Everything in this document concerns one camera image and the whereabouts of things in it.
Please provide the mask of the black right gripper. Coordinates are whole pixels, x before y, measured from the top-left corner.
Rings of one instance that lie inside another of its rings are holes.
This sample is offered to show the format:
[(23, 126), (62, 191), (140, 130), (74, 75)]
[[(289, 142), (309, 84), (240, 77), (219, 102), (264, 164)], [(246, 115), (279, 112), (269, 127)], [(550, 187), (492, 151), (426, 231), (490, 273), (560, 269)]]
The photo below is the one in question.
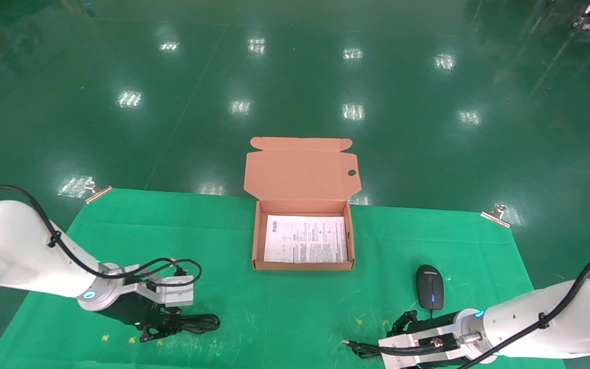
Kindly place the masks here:
[(445, 334), (456, 334), (460, 329), (456, 327), (459, 313), (449, 313), (439, 317), (433, 317), (426, 320), (418, 319), (417, 311), (404, 312), (392, 325), (388, 335), (402, 335), (412, 333), (431, 332), (428, 336), (438, 336)]

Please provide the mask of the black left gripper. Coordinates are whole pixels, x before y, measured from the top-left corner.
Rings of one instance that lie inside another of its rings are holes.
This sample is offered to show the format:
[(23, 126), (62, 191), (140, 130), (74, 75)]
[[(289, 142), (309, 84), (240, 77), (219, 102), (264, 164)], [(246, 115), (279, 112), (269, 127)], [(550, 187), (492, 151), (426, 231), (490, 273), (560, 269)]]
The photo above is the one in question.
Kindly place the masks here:
[(164, 304), (135, 292), (117, 296), (112, 304), (101, 310), (101, 315), (141, 329), (141, 343), (163, 339), (182, 331), (178, 326), (159, 325), (162, 322), (180, 322), (183, 318), (181, 308), (164, 308)]

